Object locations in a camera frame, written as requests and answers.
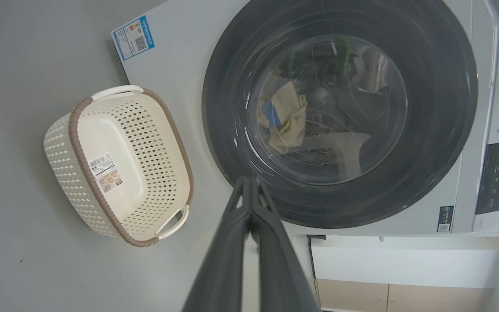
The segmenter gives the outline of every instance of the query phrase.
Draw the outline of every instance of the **blue patch on cloth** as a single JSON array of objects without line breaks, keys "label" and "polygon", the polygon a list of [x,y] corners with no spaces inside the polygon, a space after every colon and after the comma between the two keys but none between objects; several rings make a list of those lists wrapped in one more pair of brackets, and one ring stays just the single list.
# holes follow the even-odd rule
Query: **blue patch on cloth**
[{"label": "blue patch on cloth", "polygon": [[261,107],[261,112],[263,112],[265,117],[267,117],[272,127],[281,125],[277,110],[275,109],[275,106],[273,106],[273,103],[271,103],[270,101],[263,104],[263,106]]}]

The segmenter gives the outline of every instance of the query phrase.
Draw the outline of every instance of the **door glass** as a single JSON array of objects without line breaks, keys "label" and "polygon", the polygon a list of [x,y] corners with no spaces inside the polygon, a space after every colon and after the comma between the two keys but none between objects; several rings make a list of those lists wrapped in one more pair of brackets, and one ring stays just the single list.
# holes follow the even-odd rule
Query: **door glass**
[{"label": "door glass", "polygon": [[405,85],[392,60],[362,39],[300,42],[263,71],[248,103],[253,151],[304,184],[358,178],[392,151],[405,127]]}]

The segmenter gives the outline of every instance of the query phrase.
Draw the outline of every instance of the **barcode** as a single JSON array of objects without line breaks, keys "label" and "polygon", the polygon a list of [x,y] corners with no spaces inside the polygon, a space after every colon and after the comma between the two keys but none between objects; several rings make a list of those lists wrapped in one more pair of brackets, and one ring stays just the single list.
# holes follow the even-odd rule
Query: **barcode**
[{"label": "barcode", "polygon": [[138,51],[141,51],[141,50],[147,48],[144,36],[141,36],[140,38],[136,39],[136,47],[138,48]]},{"label": "barcode", "polygon": [[450,224],[449,223],[439,224],[438,225],[438,231],[439,232],[448,232],[448,231],[450,231]]},{"label": "barcode", "polygon": [[90,162],[90,167],[94,168],[95,166],[101,164],[102,162],[105,162],[105,156],[101,156],[101,157],[98,157],[98,158],[95,158],[94,160],[92,160]]}]

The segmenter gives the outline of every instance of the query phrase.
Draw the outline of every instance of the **black sticker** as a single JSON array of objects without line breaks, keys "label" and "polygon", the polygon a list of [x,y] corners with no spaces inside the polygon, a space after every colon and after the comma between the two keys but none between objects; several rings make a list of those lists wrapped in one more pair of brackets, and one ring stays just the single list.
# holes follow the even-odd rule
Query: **black sticker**
[{"label": "black sticker", "polygon": [[449,232],[452,227],[452,217],[454,216],[454,206],[440,207],[440,215],[438,216],[437,232]]}]

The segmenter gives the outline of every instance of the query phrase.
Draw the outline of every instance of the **product label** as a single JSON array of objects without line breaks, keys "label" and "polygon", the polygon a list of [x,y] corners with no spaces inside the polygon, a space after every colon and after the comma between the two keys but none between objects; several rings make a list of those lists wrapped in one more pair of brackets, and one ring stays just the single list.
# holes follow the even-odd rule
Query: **product label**
[{"label": "product label", "polygon": [[113,39],[119,47],[123,61],[155,48],[145,15],[113,32]]},{"label": "product label", "polygon": [[438,215],[437,232],[449,232],[452,227],[452,218],[454,217],[454,206],[440,207]]},{"label": "product label", "polygon": [[91,174],[94,175],[103,194],[107,194],[107,192],[123,183],[119,170],[116,168],[113,158],[111,158],[111,154],[103,154],[98,158],[90,160],[88,164]]}]

